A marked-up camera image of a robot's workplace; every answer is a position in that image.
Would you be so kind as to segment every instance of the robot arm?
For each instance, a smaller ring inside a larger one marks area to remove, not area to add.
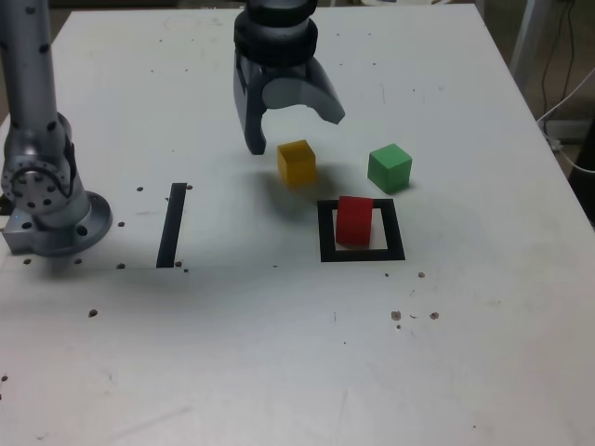
[[[310,19],[317,0],[248,0],[235,20],[233,95],[248,149],[264,153],[267,109],[307,105],[338,124],[345,112],[314,58],[318,29]]]
[[[10,108],[1,184],[15,204],[8,246],[40,256],[87,249],[108,231],[112,213],[83,188],[70,125],[56,110],[47,0],[0,1],[0,50]]]

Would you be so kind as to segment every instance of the metal pole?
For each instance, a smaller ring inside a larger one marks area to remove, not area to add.
[[[510,73],[521,91],[533,73],[537,50],[553,0],[527,0],[521,29],[510,62]]]

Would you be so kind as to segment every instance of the cable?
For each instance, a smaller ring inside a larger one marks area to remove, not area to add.
[[[546,67],[543,70],[543,76],[541,76],[541,94],[543,95],[543,113],[546,112],[548,109],[548,92],[546,91],[546,78],[548,77],[549,65],[554,58],[554,53],[556,52],[556,48],[558,47],[558,42],[560,42],[560,36],[562,35],[562,26],[564,24],[564,15],[568,10],[570,4],[564,5],[564,8],[560,14],[560,19],[558,20],[558,31],[556,32],[556,37],[554,38],[554,42],[551,45],[551,50],[549,51],[548,61],[546,62]],[[544,133],[547,135],[548,130],[544,127]]]
[[[564,98],[562,101],[560,101],[558,103],[558,105],[554,106],[548,112],[546,112],[542,117],[540,117],[537,120],[537,123],[538,124],[541,123],[541,121],[543,121],[545,118],[547,118],[551,113],[553,113],[555,110],[558,110],[558,108],[561,107],[561,105],[564,102],[566,102],[568,99],[570,99],[580,89],[580,87],[583,86],[586,81],[588,81],[588,79],[593,75],[593,73],[595,73],[595,68],[593,68],[593,70],[591,70],[590,73],[587,74],[587,77],[585,77],[585,79],[583,79],[583,81],[566,98]]]
[[[570,34],[570,63],[568,64],[568,73],[566,74],[566,82],[564,82],[564,90],[562,91],[562,96],[560,97],[560,101],[562,101],[566,97],[566,91],[568,91],[568,83],[570,82],[570,76],[573,72],[573,66],[575,64],[575,30],[573,28],[572,12],[573,12],[573,9],[575,8],[576,0],[571,0],[571,3],[569,5],[570,5],[570,7],[568,7],[566,19],[568,21],[568,31]],[[554,112],[550,116],[548,116],[546,118],[546,120],[543,122],[543,130],[546,135],[548,134],[548,121],[551,118],[553,118],[554,114],[556,114],[556,112]]]
[[[558,151],[558,153],[561,154],[565,158],[566,162],[569,165],[571,165],[573,168],[575,168],[576,170],[579,170],[585,174],[595,175],[595,170],[588,170],[588,169],[585,169],[585,168],[580,167],[580,166],[576,165],[575,163],[573,163],[573,160],[571,160],[570,157],[566,153],[564,153],[564,151]]]

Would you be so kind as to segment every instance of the yellow cube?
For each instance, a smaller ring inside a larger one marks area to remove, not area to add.
[[[316,155],[305,139],[278,146],[277,166],[290,188],[316,182]]]

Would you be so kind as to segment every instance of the white cable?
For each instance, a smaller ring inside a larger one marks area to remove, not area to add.
[[[583,79],[583,82],[581,82],[577,88],[575,88],[572,93],[570,95],[568,95],[566,98],[564,98],[564,100],[562,100],[560,103],[558,103],[558,105],[556,105],[553,109],[551,109],[550,111],[548,111],[546,114],[544,114],[542,117],[540,117],[537,120],[537,123],[541,123],[541,121],[543,121],[545,118],[547,118],[550,114],[552,114],[554,112],[554,110],[557,110],[558,107],[560,107],[564,102],[566,102],[568,99],[570,99],[574,93],[576,93],[578,91],[578,89],[583,86],[585,84],[586,81],[588,81],[589,77],[591,77],[593,75],[593,73],[595,73],[595,68],[593,68],[593,70],[591,70],[591,72],[589,74],[587,74],[587,77],[585,79]]]
[[[573,160],[571,160],[568,157],[568,155],[566,153],[564,153],[564,151],[559,151],[559,154],[561,154],[566,159],[566,162],[569,165],[571,165],[573,168],[575,168],[576,170],[580,170],[581,172],[584,172],[586,174],[595,174],[595,170],[584,169],[583,167],[579,167],[578,165],[576,165],[575,163],[573,163]]]

